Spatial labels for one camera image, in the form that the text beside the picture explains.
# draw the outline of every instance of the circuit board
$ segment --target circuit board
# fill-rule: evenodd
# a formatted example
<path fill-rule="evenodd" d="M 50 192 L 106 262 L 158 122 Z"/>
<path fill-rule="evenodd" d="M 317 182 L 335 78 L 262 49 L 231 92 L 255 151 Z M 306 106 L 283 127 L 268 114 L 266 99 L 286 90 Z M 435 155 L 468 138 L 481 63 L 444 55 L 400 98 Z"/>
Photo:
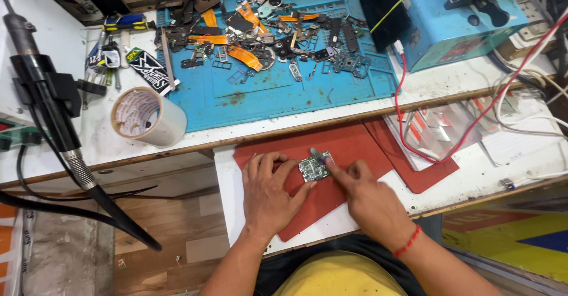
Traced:
<path fill-rule="evenodd" d="M 329 151 L 325 151 L 322 153 L 322 157 L 325 160 L 326 157 L 331 158 L 331 154 Z M 313 156 L 300 161 L 298 168 L 304 177 L 304 182 L 316 181 L 330 175 L 325 164 Z"/>

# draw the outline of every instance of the flex cable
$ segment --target flex cable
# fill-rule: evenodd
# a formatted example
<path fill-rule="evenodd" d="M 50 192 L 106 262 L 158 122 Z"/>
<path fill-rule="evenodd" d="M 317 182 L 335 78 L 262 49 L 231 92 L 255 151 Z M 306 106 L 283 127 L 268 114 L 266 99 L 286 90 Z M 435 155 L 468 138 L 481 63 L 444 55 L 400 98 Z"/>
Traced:
<path fill-rule="evenodd" d="M 262 67 L 262 64 L 259 62 L 259 58 L 238 46 L 230 46 L 227 53 L 235 59 L 243 61 L 248 67 L 251 67 L 256 72 L 260 71 L 260 68 Z"/>
<path fill-rule="evenodd" d="M 238 13 L 240 13 L 246 20 L 250 21 L 253 25 L 253 28 L 259 27 L 260 34 L 265 34 L 267 32 L 266 28 L 264 27 L 264 24 L 260 22 L 259 18 L 256 17 L 254 13 L 252 13 L 251 5 L 248 4 L 248 2 L 245 2 L 243 6 L 246 7 L 246 10 L 243 10 L 241 6 L 237 9 Z"/>
<path fill-rule="evenodd" d="M 203 17 L 203 21 L 205 21 L 208 27 L 217 27 L 217 17 L 213 8 L 203 11 L 201 17 Z"/>
<path fill-rule="evenodd" d="M 197 42 L 199 43 L 203 43 L 203 42 L 211 42 L 213 44 L 228 44 L 227 43 L 227 36 L 224 35 L 208 35 L 208 36 L 203 36 L 203 35 L 190 35 L 188 36 L 189 40 L 197 40 Z"/>
<path fill-rule="evenodd" d="M 300 18 L 298 17 L 289 17 L 287 15 L 279 15 L 278 16 L 280 18 L 280 20 L 284 21 L 284 22 L 292 22 L 292 21 L 299 21 Z M 316 17 L 319 17 L 319 14 L 314 13 L 314 14 L 306 14 L 304 16 L 304 20 L 311 20 L 311 19 L 315 19 Z"/>

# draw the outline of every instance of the right hand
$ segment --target right hand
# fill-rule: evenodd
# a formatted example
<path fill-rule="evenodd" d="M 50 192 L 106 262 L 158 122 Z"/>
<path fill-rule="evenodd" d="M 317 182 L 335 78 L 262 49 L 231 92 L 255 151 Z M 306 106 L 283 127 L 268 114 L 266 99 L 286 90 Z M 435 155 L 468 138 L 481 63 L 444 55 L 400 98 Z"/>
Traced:
<path fill-rule="evenodd" d="M 382 182 L 364 160 L 357 160 L 344 171 L 330 158 L 325 165 L 343 185 L 349 213 L 361 230 L 391 252 L 404 247 L 416 230 L 394 191 Z"/>

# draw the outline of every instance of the yellow rubber band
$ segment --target yellow rubber band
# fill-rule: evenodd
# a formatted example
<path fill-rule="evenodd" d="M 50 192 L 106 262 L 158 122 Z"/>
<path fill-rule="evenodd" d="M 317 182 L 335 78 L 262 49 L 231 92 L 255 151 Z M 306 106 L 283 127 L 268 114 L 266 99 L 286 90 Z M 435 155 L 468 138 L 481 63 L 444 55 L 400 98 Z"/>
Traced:
<path fill-rule="evenodd" d="M 387 14 L 385 14 L 385 16 L 384 16 L 377 24 L 375 24 L 375 26 L 371 29 L 370 33 L 373 33 L 373 31 L 375 31 L 375 29 L 379 26 L 379 24 L 381 24 L 381 23 L 384 21 L 384 19 L 385 19 L 386 17 L 388 17 L 388 15 L 389 15 L 396 7 L 398 7 L 398 5 L 399 5 L 401 2 L 403 2 L 403 0 L 399 0 L 398 2 L 396 2 L 396 4 L 395 4 L 390 10 L 388 10 Z"/>

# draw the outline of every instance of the red charging cable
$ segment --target red charging cable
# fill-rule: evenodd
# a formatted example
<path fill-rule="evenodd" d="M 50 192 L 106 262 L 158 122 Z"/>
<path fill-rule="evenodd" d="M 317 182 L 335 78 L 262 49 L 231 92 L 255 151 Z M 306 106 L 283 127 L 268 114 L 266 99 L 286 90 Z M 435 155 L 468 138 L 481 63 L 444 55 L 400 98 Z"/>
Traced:
<path fill-rule="evenodd" d="M 467 135 L 469 134 L 469 132 L 471 132 L 471 130 L 473 129 L 473 127 L 479 122 L 479 120 L 481 118 L 483 118 L 487 112 L 489 112 L 492 108 L 493 105 L 495 103 L 497 103 L 497 100 L 499 100 L 499 98 L 501 98 L 501 95 L 503 94 L 503 92 L 505 91 L 505 89 L 508 88 L 509 85 L 511 85 L 511 82 L 513 82 L 513 80 L 517 77 L 517 75 L 522 71 L 523 67 L 525 67 L 525 64 L 527 63 L 527 61 L 529 60 L 529 57 L 531 54 L 533 54 L 535 52 L 535 50 L 538 48 L 538 46 L 541 45 L 541 43 L 543 43 L 543 41 L 556 29 L 558 28 L 561 24 L 564 23 L 564 21 L 566 21 L 566 19 L 568 19 L 568 14 L 566 14 L 565 16 L 563 16 L 562 18 L 560 18 L 558 20 L 558 22 L 552 27 L 550 28 L 550 30 L 542 37 L 540 38 L 540 40 L 537 42 L 537 44 L 535 46 L 532 47 L 532 49 L 530 49 L 529 53 L 527 54 L 527 56 L 525 56 L 525 59 L 522 60 L 521 66 L 515 71 L 515 74 L 511 77 L 511 79 L 509 80 L 509 82 L 507 82 L 507 84 L 501 89 L 501 91 L 499 92 L 499 94 L 493 99 L 493 102 L 487 107 L 487 109 L 485 111 L 483 111 L 481 113 L 481 115 L 479 115 L 479 117 L 477 119 L 475 119 L 475 121 L 473 121 L 472 125 L 469 125 L 469 128 L 467 128 L 467 130 L 465 131 L 464 135 L 462 136 L 462 138 L 459 140 L 459 143 L 455 146 L 452 147 L 452 150 L 448 153 L 448 155 L 446 157 L 444 157 L 442 160 L 440 161 L 434 161 L 431 158 L 429 158 L 428 156 L 416 151 L 415 149 L 413 149 L 412 147 L 409 147 L 408 144 L 406 144 L 405 140 L 404 140 L 404 135 L 402 133 L 402 113 L 401 113 L 401 108 L 398 106 L 398 94 L 401 91 L 401 87 L 402 87 L 402 83 L 404 82 L 404 78 L 406 76 L 406 59 L 404 58 L 404 52 L 401 53 L 401 58 L 402 58 L 402 66 L 403 66 L 403 72 L 402 72 L 402 78 L 401 78 L 401 82 L 398 85 L 398 87 L 396 88 L 396 93 L 394 95 L 394 104 L 396 107 L 396 113 L 398 114 L 398 123 L 399 123 L 399 129 L 401 132 L 401 142 L 404 145 L 404 147 L 406 147 L 410 152 L 417 154 L 418 156 L 426 159 L 427 161 L 434 163 L 434 164 L 439 164 L 439 163 L 443 163 L 447 160 L 449 160 L 451 158 L 451 156 L 456 153 L 458 151 L 458 149 L 464 145 L 465 139 L 467 137 Z"/>

